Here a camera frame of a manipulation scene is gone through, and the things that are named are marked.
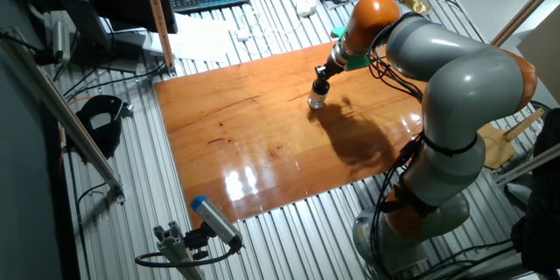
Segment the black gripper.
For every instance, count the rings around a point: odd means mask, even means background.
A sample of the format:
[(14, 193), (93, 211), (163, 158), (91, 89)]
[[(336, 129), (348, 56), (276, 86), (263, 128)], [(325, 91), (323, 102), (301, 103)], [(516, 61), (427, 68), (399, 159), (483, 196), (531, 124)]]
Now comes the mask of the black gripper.
[(339, 65), (333, 60), (328, 60), (324, 66), (316, 66), (315, 72), (317, 75), (317, 80), (323, 82), (324, 90), (329, 90), (331, 87), (330, 81), (327, 78), (331, 78), (336, 74), (339, 74), (345, 70), (345, 66)]

